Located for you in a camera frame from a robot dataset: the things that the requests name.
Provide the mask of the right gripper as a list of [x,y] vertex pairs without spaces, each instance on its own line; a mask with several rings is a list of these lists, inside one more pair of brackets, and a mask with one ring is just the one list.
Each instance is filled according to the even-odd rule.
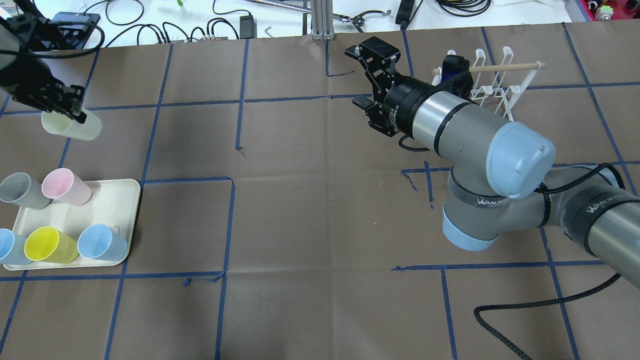
[[414,117],[435,86],[400,74],[400,50],[376,36],[346,48],[344,54],[362,66],[372,85],[373,99],[356,96],[351,101],[365,112],[368,125],[388,137],[402,132],[412,138]]

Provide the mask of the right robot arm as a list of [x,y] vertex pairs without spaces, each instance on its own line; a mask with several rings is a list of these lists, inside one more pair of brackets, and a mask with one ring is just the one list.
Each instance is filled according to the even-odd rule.
[[547,226],[631,284],[640,284],[639,198],[606,163],[553,168],[549,139],[473,102],[470,63],[449,54],[432,85],[400,74],[400,50],[375,36],[345,50],[372,85],[352,102],[386,136],[404,133],[452,165],[442,230],[450,243],[483,251],[498,235]]

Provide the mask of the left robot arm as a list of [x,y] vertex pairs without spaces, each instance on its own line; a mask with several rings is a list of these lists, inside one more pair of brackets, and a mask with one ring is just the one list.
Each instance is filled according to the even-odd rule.
[[43,61],[41,51],[67,50],[61,25],[46,18],[29,0],[14,2],[22,14],[1,19],[0,86],[18,103],[46,113],[86,122],[82,109],[85,87],[67,86]]

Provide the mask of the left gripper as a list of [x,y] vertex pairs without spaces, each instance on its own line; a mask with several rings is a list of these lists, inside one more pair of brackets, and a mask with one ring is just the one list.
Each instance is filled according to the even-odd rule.
[[86,88],[81,85],[66,86],[62,82],[51,82],[35,86],[27,96],[27,104],[46,113],[58,113],[83,125],[87,113],[83,111]]

